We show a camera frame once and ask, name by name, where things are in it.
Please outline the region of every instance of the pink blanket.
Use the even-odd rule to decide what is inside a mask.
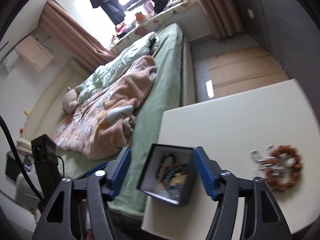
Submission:
[[[64,150],[102,159],[132,143],[135,116],[132,114],[148,96],[156,76],[152,56],[137,59],[113,85],[96,93],[63,117],[53,140]]]

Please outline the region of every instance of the fleece blanket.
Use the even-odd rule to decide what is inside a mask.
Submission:
[[[156,38],[154,32],[133,43],[126,48],[117,58],[105,66],[98,67],[95,72],[82,83],[84,89],[81,91],[78,103],[83,104],[95,93],[112,85],[123,71],[127,71],[132,63],[144,55],[150,54],[150,41]]]
[[[113,85],[96,93],[60,122],[53,140],[63,150],[83,153],[88,159],[117,154],[132,143],[133,110],[148,96],[155,76],[152,56],[143,56]]]

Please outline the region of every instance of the bed headboard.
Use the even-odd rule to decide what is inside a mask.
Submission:
[[[40,96],[27,119],[21,137],[29,141],[44,133],[51,137],[63,113],[62,100],[67,93],[67,87],[74,88],[89,76],[75,59],[71,59]]]

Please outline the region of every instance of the blue gripper pad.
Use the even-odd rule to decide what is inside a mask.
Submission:
[[[123,148],[116,160],[115,170],[112,171],[113,175],[111,178],[111,191],[109,193],[111,198],[115,198],[119,195],[130,163],[131,150],[130,148]]]
[[[215,191],[215,178],[209,166],[210,159],[202,147],[197,147],[193,152],[193,161],[207,195],[210,196],[212,200],[215,200],[218,196]]]

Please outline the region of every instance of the white table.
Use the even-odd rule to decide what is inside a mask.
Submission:
[[[237,177],[261,176],[250,158],[268,145],[296,147],[302,155],[299,184],[274,193],[292,233],[320,213],[320,137],[310,104],[295,80],[164,112],[159,143],[202,146],[222,169]],[[205,239],[217,202],[198,178],[189,205],[174,207],[148,197],[142,229],[172,240]],[[232,239],[240,237],[244,199],[239,199]]]

